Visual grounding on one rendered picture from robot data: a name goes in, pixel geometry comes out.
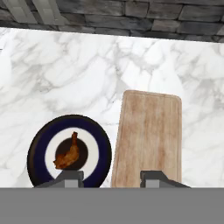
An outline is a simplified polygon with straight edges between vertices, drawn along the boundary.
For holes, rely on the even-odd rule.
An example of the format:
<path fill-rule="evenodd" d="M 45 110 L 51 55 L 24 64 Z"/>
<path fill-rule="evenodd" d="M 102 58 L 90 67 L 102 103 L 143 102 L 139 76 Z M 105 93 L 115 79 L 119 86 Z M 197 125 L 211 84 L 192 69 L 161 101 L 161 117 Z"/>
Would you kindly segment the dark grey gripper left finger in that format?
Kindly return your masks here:
<path fill-rule="evenodd" d="M 83 188 L 83 171 L 63 171 L 56 179 L 37 185 L 37 188 Z"/>

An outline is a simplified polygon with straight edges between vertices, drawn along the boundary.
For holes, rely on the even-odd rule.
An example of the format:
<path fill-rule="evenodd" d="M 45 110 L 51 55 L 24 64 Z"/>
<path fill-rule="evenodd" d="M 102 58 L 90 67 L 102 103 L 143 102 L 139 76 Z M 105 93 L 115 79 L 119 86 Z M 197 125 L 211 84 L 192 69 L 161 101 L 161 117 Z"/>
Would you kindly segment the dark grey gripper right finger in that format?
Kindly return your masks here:
<path fill-rule="evenodd" d="M 177 181 L 168 179 L 162 171 L 140 171 L 141 188 L 187 188 Z"/>

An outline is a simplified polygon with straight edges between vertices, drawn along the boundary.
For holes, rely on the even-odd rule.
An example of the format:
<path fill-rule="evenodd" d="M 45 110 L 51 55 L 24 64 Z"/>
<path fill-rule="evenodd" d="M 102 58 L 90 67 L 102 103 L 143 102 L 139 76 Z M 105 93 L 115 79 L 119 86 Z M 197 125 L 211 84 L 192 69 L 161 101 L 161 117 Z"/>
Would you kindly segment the brown chicken drumstick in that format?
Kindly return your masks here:
<path fill-rule="evenodd" d="M 79 148 L 77 144 L 78 133 L 74 132 L 72 134 L 72 143 L 70 149 L 64 153 L 59 154 L 56 159 L 53 161 L 56 169 L 65 169 L 69 165 L 73 164 L 79 158 Z"/>

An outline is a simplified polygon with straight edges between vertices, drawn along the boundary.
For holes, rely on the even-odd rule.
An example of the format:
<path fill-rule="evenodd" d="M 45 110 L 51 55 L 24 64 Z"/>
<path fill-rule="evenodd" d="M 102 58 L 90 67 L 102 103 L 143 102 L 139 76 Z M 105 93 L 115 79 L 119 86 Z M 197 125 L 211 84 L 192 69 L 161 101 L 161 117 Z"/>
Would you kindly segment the light wooden cutting board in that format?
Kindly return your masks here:
<path fill-rule="evenodd" d="M 182 101 L 176 95 L 127 90 L 115 146 L 111 185 L 139 187 L 141 171 L 182 180 Z"/>

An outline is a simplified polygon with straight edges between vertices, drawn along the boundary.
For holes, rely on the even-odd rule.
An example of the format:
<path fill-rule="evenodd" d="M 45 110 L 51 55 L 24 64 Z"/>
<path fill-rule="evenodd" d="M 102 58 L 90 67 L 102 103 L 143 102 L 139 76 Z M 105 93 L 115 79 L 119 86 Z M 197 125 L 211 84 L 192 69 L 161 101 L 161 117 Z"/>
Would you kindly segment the blue and white round plate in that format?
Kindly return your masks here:
<path fill-rule="evenodd" d="M 65 169 L 56 169 L 59 154 L 69 151 L 77 133 L 79 158 Z M 33 138 L 27 155 L 27 171 L 34 186 L 55 180 L 66 171 L 82 171 L 85 187 L 100 187 L 109 173 L 112 150 L 102 126 L 84 115 L 63 115 L 48 122 Z"/>

